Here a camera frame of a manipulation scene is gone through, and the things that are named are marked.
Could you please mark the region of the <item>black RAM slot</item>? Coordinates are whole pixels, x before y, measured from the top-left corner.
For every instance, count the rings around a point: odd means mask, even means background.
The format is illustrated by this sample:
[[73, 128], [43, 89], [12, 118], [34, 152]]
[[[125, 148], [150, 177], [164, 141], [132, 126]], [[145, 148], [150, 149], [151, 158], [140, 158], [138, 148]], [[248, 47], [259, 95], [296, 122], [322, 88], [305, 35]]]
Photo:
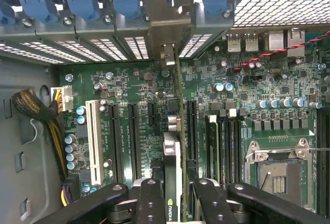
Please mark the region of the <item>black RAM slot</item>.
[[221, 143], [222, 143], [222, 166], [223, 166], [223, 186], [228, 186], [230, 180], [230, 159], [229, 159], [229, 148], [228, 148], [228, 131], [227, 131], [227, 116], [226, 111], [220, 111], [220, 120], [221, 120]]
[[240, 129], [240, 117], [236, 113], [236, 117], [231, 119], [231, 161], [232, 161], [232, 182], [239, 182], [241, 180], [241, 129]]

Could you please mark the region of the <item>CPU socket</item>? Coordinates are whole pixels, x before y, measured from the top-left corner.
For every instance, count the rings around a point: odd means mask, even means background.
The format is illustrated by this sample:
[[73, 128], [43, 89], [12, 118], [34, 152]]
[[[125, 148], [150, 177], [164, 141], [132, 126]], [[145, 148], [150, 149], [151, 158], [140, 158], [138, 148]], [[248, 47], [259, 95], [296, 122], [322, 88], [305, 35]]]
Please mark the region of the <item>CPU socket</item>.
[[242, 180], [298, 206], [316, 211], [315, 158], [306, 137], [283, 145], [247, 142]]

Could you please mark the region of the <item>black power connector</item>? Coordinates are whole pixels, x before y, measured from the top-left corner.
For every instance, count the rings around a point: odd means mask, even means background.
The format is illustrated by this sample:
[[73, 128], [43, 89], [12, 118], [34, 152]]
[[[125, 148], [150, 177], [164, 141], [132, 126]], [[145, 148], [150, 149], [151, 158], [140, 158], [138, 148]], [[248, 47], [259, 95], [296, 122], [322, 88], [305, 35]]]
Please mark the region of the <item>black power connector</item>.
[[80, 198], [80, 180], [78, 174], [69, 175], [62, 183], [60, 198], [63, 206]]

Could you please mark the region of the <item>white expansion slot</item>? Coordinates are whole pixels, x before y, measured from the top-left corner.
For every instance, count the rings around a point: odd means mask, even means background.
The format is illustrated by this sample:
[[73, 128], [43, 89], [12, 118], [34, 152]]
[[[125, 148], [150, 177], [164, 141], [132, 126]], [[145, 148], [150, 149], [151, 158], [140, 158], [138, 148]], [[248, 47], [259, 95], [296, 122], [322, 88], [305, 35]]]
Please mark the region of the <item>white expansion slot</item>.
[[88, 132], [89, 161], [91, 183], [101, 185], [104, 180], [103, 150], [100, 103], [98, 100], [88, 100], [86, 104], [86, 121]]

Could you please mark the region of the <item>short black expansion slot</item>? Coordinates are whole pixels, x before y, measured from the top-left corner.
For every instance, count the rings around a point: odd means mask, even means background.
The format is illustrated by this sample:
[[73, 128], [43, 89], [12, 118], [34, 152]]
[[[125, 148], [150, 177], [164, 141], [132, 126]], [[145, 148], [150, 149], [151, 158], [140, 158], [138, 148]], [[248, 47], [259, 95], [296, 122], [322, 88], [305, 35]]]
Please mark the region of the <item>short black expansion slot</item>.
[[147, 104], [147, 110], [148, 110], [148, 125], [150, 127], [157, 126], [157, 124], [158, 124], [157, 104], [154, 102], [149, 102]]

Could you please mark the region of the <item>green motherboard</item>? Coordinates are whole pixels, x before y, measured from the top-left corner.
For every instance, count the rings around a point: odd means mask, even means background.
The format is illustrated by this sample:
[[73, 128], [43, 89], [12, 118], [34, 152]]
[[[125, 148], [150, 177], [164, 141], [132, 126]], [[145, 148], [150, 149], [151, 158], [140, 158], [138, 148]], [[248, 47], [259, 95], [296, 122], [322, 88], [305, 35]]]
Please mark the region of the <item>green motherboard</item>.
[[[232, 182], [231, 119], [238, 113], [241, 129], [241, 180], [247, 142], [283, 145], [299, 137], [311, 148], [330, 148], [330, 35], [306, 33], [305, 56], [288, 52], [258, 58], [258, 52], [227, 51], [226, 36], [197, 59], [180, 61], [186, 133], [186, 211], [192, 220], [193, 180], [208, 178], [227, 188]], [[173, 97], [173, 77], [159, 62], [71, 65], [61, 69], [63, 86], [73, 91], [73, 111], [64, 112], [65, 155], [69, 175], [78, 174], [80, 198], [114, 183], [110, 104], [119, 107], [123, 184], [132, 187], [140, 179], [157, 178], [164, 191], [163, 135], [167, 131], [167, 100]], [[103, 170], [101, 185], [91, 183], [86, 104], [100, 103]], [[187, 136], [188, 100], [197, 103], [198, 162], [189, 158]], [[149, 126], [147, 104], [158, 108], [157, 126]], [[130, 155], [128, 104], [137, 103], [142, 178], [133, 181]], [[230, 180], [223, 186], [220, 111], [227, 116]], [[330, 152], [312, 153], [315, 158], [316, 211], [330, 219]]]

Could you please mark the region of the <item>white power connector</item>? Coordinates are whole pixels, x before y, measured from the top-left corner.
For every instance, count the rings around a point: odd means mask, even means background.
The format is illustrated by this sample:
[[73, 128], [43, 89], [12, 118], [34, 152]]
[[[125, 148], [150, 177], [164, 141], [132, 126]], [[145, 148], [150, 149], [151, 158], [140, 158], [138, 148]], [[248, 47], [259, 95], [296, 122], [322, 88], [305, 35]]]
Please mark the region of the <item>white power connector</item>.
[[73, 111], [73, 91], [71, 86], [53, 87], [51, 88], [52, 100], [58, 104], [58, 112]]

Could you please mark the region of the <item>perforated metal slot cover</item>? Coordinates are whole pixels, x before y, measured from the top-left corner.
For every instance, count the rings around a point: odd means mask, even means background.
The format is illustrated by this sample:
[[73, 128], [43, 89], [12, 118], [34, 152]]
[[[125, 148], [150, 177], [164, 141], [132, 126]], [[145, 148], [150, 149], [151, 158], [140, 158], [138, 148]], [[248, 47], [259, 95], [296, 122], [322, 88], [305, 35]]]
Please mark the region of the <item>perforated metal slot cover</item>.
[[96, 47], [116, 61], [127, 61], [127, 57], [109, 39], [91, 39]]
[[137, 60], [149, 59], [144, 37], [125, 37], [124, 39]]
[[210, 38], [212, 34], [196, 34], [191, 37], [183, 50], [180, 52], [180, 58], [191, 58]]
[[107, 60], [102, 56], [96, 54], [95, 52], [91, 51], [90, 49], [84, 47], [83, 45], [79, 44], [76, 41], [66, 40], [66, 41], [55, 41], [57, 44], [65, 47], [68, 50], [71, 50], [80, 56], [84, 56], [94, 62], [106, 62]]
[[23, 42], [21, 44], [24, 45], [24, 46], [30, 47], [32, 49], [36, 49], [38, 51], [50, 54], [52, 56], [56, 56], [58, 58], [68, 60], [68, 61], [73, 62], [73, 63], [85, 62], [84, 59], [81, 59], [77, 56], [73, 56], [73, 55], [71, 55], [67, 52], [61, 51], [59, 49], [56, 49], [52, 46], [43, 44], [41, 42]]

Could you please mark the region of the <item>silver USB port block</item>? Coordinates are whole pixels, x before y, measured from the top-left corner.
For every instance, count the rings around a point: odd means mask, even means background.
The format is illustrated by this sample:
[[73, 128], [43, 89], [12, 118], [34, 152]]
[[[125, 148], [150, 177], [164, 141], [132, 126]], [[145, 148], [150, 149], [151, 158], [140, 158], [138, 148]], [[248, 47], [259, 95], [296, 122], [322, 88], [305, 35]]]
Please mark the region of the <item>silver USB port block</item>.
[[257, 52], [259, 51], [258, 35], [255, 33], [246, 33], [244, 35], [245, 51]]
[[228, 34], [227, 38], [227, 51], [229, 53], [239, 53], [242, 50], [241, 47], [241, 35]]

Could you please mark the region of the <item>open black PC case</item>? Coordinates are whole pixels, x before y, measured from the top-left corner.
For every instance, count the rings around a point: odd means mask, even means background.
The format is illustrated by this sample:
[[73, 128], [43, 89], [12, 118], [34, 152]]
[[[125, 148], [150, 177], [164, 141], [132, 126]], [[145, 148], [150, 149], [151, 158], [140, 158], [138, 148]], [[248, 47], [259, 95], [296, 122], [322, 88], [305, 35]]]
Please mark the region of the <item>open black PC case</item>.
[[[141, 15], [136, 19], [126, 19], [116, 12], [112, 0], [97, 0], [101, 17], [96, 21], [74, 15], [67, 0], [54, 0], [58, 21], [48, 24], [26, 15], [19, 0], [10, 1], [16, 23], [0, 26], [0, 224], [36, 224], [66, 207], [60, 198], [62, 183], [69, 176], [64, 112], [58, 112], [58, 104], [51, 97], [51, 88], [63, 86], [61, 69], [160, 60], [152, 54], [146, 0], [140, 0]], [[227, 0], [226, 10], [218, 15], [207, 15], [203, 0], [189, 1], [191, 27], [186, 44], [196, 34], [212, 36], [191, 58], [180, 61], [201, 57], [228, 34], [255, 33], [264, 38], [258, 58], [297, 48], [288, 47], [291, 28], [330, 35], [330, 0]], [[283, 49], [269, 50], [270, 31], [284, 32]], [[149, 59], [137, 60], [125, 37], [144, 37]], [[128, 60], [116, 61], [91, 39], [109, 39]], [[78, 42], [107, 61], [94, 62], [55, 42], [66, 40]], [[73, 63], [24, 46], [23, 42], [41, 42], [85, 62]], [[99, 224], [132, 224], [132, 217], [132, 209], [116, 205]]]

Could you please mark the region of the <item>silver video port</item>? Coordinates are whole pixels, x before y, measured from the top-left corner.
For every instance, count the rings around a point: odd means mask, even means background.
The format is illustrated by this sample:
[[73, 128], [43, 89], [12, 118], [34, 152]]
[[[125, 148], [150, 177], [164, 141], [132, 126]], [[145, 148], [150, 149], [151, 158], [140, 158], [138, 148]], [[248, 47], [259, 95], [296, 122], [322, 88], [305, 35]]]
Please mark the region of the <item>silver video port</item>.
[[270, 31], [268, 33], [268, 47], [270, 51], [284, 48], [284, 32]]

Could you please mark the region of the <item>silver ethernet port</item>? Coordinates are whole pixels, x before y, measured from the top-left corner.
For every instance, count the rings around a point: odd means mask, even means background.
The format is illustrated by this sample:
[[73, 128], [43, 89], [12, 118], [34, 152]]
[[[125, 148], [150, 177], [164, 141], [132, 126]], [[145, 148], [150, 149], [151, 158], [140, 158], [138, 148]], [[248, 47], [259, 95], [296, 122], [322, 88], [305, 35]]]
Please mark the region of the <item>silver ethernet port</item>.
[[[288, 47], [300, 45], [305, 42], [305, 31], [299, 28], [291, 28], [288, 31]], [[299, 47], [288, 50], [288, 57], [303, 57], [305, 56], [305, 47]]]

